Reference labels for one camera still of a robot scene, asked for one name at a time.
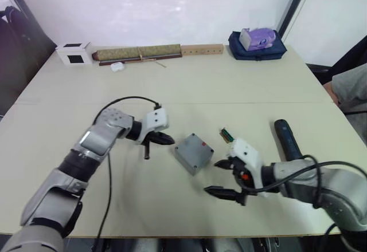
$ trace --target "navy blue bag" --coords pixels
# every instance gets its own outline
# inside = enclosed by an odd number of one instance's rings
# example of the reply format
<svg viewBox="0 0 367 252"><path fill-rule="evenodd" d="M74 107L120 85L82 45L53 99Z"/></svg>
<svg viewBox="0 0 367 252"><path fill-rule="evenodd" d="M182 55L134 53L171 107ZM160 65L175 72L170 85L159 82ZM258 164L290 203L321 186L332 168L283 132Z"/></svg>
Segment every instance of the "navy blue bag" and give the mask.
<svg viewBox="0 0 367 252"><path fill-rule="evenodd" d="M261 50L251 50L247 51L242 46L241 42L239 41L240 32L233 31L231 36L228 38L229 41L229 48L235 59L237 60L273 60L273 59L281 59L283 54L287 51L286 47L284 46L282 40L279 37L279 34L274 30L276 38L273 42L273 46L267 49Z"/></svg>

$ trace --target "robotic arm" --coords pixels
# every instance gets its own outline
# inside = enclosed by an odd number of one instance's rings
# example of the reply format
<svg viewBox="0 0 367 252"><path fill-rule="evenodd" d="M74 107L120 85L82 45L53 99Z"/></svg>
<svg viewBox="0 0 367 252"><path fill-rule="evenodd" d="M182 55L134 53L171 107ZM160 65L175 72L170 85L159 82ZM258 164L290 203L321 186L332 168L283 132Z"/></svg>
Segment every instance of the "robotic arm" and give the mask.
<svg viewBox="0 0 367 252"><path fill-rule="evenodd" d="M217 198L234 200L241 205L245 205L248 195L266 196L266 193L259 190L280 192L288 198L314 203L318 181L313 164L312 160L298 159L265 166L259 153L251 145L236 139L231 145L229 158L220 160L215 166L233 170L235 180L242 191L236 192L221 186L209 186L205 191ZM266 188L302 169L309 171L285 181L278 187ZM320 206L339 227L344 242L352 251L366 251L367 180L341 169L321 167L321 173Z"/></svg>
<svg viewBox="0 0 367 252"><path fill-rule="evenodd" d="M174 143L170 136L158 132L168 126L166 111L160 107L148 113L142 121L135 121L132 116L114 108L103 110L28 202L21 217L23 228L1 251L63 251L63 238L73 230L80 215L81 198L88 181L116 139L127 138L144 145L145 159L148 159L150 142Z"/></svg>

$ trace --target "rolled mat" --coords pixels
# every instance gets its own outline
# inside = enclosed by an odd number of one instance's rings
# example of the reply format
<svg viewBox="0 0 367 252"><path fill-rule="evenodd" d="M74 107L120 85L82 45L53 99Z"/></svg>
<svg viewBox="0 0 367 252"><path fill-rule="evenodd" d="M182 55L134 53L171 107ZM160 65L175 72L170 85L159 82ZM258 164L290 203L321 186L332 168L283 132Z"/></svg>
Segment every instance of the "rolled mat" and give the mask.
<svg viewBox="0 0 367 252"><path fill-rule="evenodd" d="M145 47L131 47L120 49L108 49L98 50L92 57L94 60L120 60L125 58L150 57L150 56L163 56L166 54L179 54L181 53L180 44L173 45L160 45L160 46L145 46Z"/></svg>

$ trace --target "person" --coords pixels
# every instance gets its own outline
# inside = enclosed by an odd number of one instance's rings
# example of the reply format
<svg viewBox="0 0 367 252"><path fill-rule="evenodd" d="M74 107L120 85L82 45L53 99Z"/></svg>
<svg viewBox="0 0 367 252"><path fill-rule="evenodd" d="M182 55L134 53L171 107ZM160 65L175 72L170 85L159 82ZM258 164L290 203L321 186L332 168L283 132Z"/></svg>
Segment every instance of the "person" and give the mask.
<svg viewBox="0 0 367 252"><path fill-rule="evenodd" d="M367 63L336 74L324 88L367 145Z"/></svg>

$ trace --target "cable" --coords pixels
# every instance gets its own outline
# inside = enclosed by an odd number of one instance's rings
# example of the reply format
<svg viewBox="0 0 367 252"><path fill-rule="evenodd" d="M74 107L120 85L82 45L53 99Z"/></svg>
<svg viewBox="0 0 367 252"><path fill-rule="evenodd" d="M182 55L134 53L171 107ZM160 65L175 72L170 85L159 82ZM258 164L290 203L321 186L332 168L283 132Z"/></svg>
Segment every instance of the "cable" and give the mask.
<svg viewBox="0 0 367 252"><path fill-rule="evenodd" d="M323 163L319 163L318 164L319 167L329 166L329 165L345 165L345 166L352 167L352 168L358 170L360 173L362 173L363 176L366 177L366 179L367 179L367 173L363 169L361 169L360 167L358 167L358 166L356 166L354 164L351 164L349 162L323 162ZM305 168L303 168L303 169L301 169L301 170L299 170L299 171L297 171L297 172L295 172L295 173L293 173L293 174L285 177L284 179L279 180L277 182L274 182L272 184L269 184L269 185L267 185L267 186L265 186L263 188L257 188L257 189L255 189L255 188L249 188L246 185L244 185L240 180L237 181L237 182L241 186L242 189L245 189L248 192L253 192L253 193L266 192L266 191L268 191L270 189L279 187L280 185L284 184L285 182L288 182L288 181L294 179L295 177L297 177L297 176L299 176L299 175L301 175L301 174L303 174L305 172L308 172L308 171L311 171L311 170L315 169L316 166L317 166L316 164L311 165L311 166L307 166L307 167L305 167Z"/></svg>
<svg viewBox="0 0 367 252"><path fill-rule="evenodd" d="M326 242L327 242L327 237L329 236L330 232L332 231L332 229L334 229L337 225L335 223L333 223L325 232L325 234L322 236L321 240L320 240L320 245L319 248L317 250L317 252L323 252L326 246Z"/></svg>
<svg viewBox="0 0 367 252"><path fill-rule="evenodd" d="M125 100L125 99L144 99L144 100L147 100L147 101L150 101L152 103L155 104L155 107L158 108L160 106L160 104L152 99L148 99L147 97L142 97L142 96L126 96L126 97L121 97L120 99L115 99L114 101L111 101L110 103L108 103L106 106L104 106L99 112L98 114L96 115L96 117L94 118L94 121L93 121L93 124L96 124L96 120L97 118L99 117L99 115L103 112L103 110L107 109L109 106L117 103L117 102L120 102L122 100Z"/></svg>
<svg viewBox="0 0 367 252"><path fill-rule="evenodd" d="M320 165L317 161L317 159L311 155L304 155L301 157L301 159L306 159L306 158L310 158L314 161L315 165L316 165L316 173L317 173L317 189L316 189L316 195L315 195L315 200L312 203L312 206L314 209L318 209L321 207L321 187L322 187L322 178L321 178L321 169L320 169Z"/></svg>
<svg viewBox="0 0 367 252"><path fill-rule="evenodd" d="M99 230L98 230L98 235L94 240L93 246L92 246L92 252L96 252L97 247L98 247L98 243L99 240L101 238L101 233L102 233L102 229L104 226L104 222L106 221L106 217L108 215L108 211L110 210L110 205L111 205L111 197L112 197L112 172L111 172L111 158L110 158L110 153L107 154L107 160L108 160L108 177L109 177L109 194L108 194L108 203L107 203L107 208L106 211L104 213L101 225L99 226Z"/></svg>

